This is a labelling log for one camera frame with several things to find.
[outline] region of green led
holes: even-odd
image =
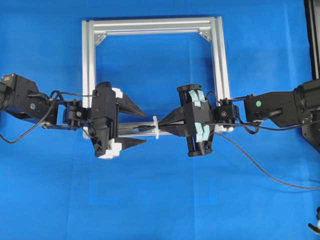
[[[261,102],[261,101],[256,101],[255,105],[256,105],[257,107],[261,107],[262,102]]]

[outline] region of blue backdrop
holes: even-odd
[[[82,20],[168,16],[223,17],[233,97],[312,79],[302,0],[3,0],[0,74],[34,80],[44,93],[81,93]],[[196,34],[110,37],[97,47],[98,81],[161,118],[179,106],[177,86],[212,88],[209,49]],[[30,126],[1,114],[10,139]],[[298,130],[227,136],[274,176],[320,184],[320,156]],[[184,138],[147,140],[113,160],[94,158],[80,131],[38,128],[16,145],[0,142],[0,239],[316,239],[307,224],[317,191],[272,182],[218,136],[214,153],[196,158]]]

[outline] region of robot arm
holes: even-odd
[[[177,91],[181,107],[162,119],[159,129],[186,137],[189,157],[212,152],[216,126],[224,130],[244,126],[250,134],[256,134],[266,119],[279,128],[302,127],[302,135],[320,152],[320,79],[305,82],[293,91],[221,99],[216,107],[210,106],[200,85],[181,86]],[[239,101],[244,101],[247,123],[241,121],[239,107],[234,105]]]
[[[87,127],[87,135],[91,139],[97,158],[110,159],[118,156],[124,149],[146,142],[141,139],[119,137],[119,113],[140,117],[146,115],[120,89],[112,88],[110,82],[102,82],[96,86],[90,95],[91,108],[82,107],[82,101],[79,100],[64,100],[64,94],[77,96],[57,90],[47,96],[39,92],[35,82],[17,74],[9,74],[3,76],[0,83],[0,110],[15,118],[36,123],[32,130],[39,125],[44,129],[74,131]],[[63,125],[57,125],[58,109],[61,105],[65,107]],[[16,141],[8,141],[2,136],[1,138],[14,144],[22,137]]]

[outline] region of silver metal frame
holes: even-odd
[[[107,36],[199,33],[211,44],[214,86],[217,99],[230,98],[227,70],[226,49],[222,17],[188,17],[159,19],[126,19],[126,20],[90,20],[82,21],[82,92],[92,94],[96,88],[96,46]],[[92,99],[83,98],[83,106],[90,108]],[[140,122],[119,124],[120,136],[154,136],[153,130],[135,132],[133,127]],[[222,126],[216,126],[216,132],[226,132]]]

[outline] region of white plastic clip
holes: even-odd
[[[158,126],[157,116],[153,116],[153,124],[155,126],[154,128],[155,139],[159,139],[159,126]]]

